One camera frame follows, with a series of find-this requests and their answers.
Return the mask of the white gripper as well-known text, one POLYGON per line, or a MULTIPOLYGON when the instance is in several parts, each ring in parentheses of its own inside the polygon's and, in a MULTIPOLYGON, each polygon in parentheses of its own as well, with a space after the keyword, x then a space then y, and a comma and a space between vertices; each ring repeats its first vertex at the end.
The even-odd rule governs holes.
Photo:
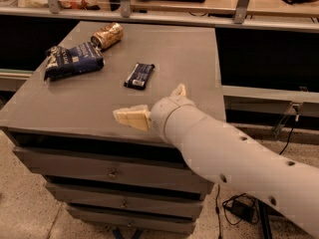
POLYGON ((113 116, 118 123, 138 130, 149 130, 152 126, 154 132, 169 143, 165 135, 166 122, 173 112, 184 106, 195 107, 195 103, 186 97, 185 85, 179 84, 169 97, 156 102, 151 111, 147 105, 138 105, 114 110, 113 116))

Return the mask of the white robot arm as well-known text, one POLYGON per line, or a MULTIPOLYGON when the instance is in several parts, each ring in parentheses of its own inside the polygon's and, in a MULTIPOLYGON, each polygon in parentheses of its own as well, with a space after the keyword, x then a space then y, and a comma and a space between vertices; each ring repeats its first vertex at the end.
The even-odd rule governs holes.
POLYGON ((183 84, 152 107, 121 108, 113 115, 120 124, 153 130, 195 174, 253 196, 319 238, 319 168, 282 156, 201 111, 183 84))

